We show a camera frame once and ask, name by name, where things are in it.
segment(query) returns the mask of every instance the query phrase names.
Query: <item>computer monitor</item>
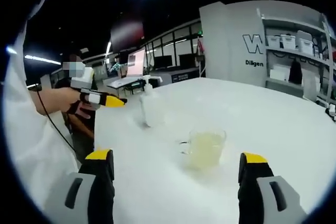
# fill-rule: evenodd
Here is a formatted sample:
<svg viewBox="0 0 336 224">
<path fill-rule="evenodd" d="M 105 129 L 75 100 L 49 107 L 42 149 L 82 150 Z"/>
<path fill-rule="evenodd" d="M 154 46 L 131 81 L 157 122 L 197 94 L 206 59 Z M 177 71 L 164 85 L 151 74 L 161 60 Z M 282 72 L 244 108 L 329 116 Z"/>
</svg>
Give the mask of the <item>computer monitor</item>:
<svg viewBox="0 0 336 224">
<path fill-rule="evenodd" d="M 180 55 L 180 67 L 181 69 L 195 68 L 196 54 Z"/>
<path fill-rule="evenodd" d="M 127 76 L 142 76 L 145 49 L 133 52 L 128 56 Z"/>
<path fill-rule="evenodd" d="M 173 65 L 172 56 L 164 55 L 159 57 L 154 57 L 154 68 L 167 68 Z"/>
</svg>

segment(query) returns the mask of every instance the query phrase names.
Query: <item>white table surface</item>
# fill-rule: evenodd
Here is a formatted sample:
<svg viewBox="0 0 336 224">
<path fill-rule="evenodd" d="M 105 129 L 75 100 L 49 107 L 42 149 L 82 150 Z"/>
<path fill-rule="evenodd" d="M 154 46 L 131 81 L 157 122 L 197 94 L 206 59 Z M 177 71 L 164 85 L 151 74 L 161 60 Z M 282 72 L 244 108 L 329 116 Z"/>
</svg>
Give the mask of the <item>white table surface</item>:
<svg viewBox="0 0 336 224">
<path fill-rule="evenodd" d="M 138 97 L 96 114 L 96 149 L 114 153 L 115 223 L 238 223 L 241 152 L 262 155 L 310 213 L 333 181 L 336 124 L 316 104 L 261 87 L 198 78 L 155 89 L 166 123 L 147 128 Z M 220 166 L 205 176 L 182 167 L 177 144 L 215 124 L 227 133 Z"/>
</svg>

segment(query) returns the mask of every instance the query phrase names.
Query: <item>black cable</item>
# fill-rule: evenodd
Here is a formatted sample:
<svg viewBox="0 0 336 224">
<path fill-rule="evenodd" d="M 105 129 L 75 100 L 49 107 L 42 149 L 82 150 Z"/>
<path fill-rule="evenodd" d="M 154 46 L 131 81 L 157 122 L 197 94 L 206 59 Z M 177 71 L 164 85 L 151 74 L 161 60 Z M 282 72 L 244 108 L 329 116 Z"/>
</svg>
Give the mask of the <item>black cable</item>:
<svg viewBox="0 0 336 224">
<path fill-rule="evenodd" d="M 74 151 L 74 153 L 75 153 L 76 155 L 78 155 L 78 156 L 81 156 L 81 155 L 79 155 L 78 152 L 75 151 L 75 149 L 73 148 L 73 146 L 68 142 L 68 140 L 63 136 L 63 134 L 61 133 L 61 131 L 58 129 L 58 127 L 57 127 L 57 126 L 55 125 L 55 123 L 52 121 L 52 119 L 50 118 L 49 113 L 48 113 L 46 107 L 45 107 L 44 104 L 43 104 L 43 101 L 42 101 L 42 99 L 41 99 L 40 93 L 39 93 L 39 91 L 38 91 L 37 88 L 36 88 L 36 91 L 37 91 L 38 98 L 40 99 L 40 102 L 41 102 L 41 104 L 42 104 L 42 107 L 43 107 L 44 111 L 46 112 L 46 115 L 47 115 L 47 117 L 49 118 L 51 124 L 55 127 L 55 129 L 58 131 L 58 133 L 61 135 L 61 137 L 65 140 L 65 142 L 70 146 L 70 148 Z"/>
</svg>

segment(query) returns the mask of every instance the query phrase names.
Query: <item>black pants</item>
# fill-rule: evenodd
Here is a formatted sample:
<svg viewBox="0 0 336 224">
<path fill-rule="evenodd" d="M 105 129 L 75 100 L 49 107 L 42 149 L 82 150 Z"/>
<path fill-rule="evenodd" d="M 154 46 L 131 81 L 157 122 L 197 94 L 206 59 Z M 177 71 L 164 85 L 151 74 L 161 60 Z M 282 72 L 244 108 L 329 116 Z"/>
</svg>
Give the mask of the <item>black pants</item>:
<svg viewBox="0 0 336 224">
<path fill-rule="evenodd" d="M 79 162 L 83 163 L 85 158 L 93 152 L 94 141 L 85 133 L 80 131 L 72 132 L 72 143 L 76 151 L 76 158 Z"/>
</svg>

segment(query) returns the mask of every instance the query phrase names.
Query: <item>black object on shelf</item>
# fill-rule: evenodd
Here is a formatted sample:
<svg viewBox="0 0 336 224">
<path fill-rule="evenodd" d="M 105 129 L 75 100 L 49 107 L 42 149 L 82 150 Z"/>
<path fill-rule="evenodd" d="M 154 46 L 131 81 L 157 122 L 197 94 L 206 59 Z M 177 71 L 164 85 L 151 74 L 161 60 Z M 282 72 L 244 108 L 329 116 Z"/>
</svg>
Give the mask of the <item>black object on shelf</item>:
<svg viewBox="0 0 336 224">
<path fill-rule="evenodd" d="M 157 79 L 149 79 L 149 84 L 155 89 L 159 86 L 159 81 Z"/>
<path fill-rule="evenodd" d="M 290 67 L 288 81 L 298 85 L 302 84 L 301 64 L 297 62 L 296 59 L 293 61 L 292 66 Z"/>
</svg>

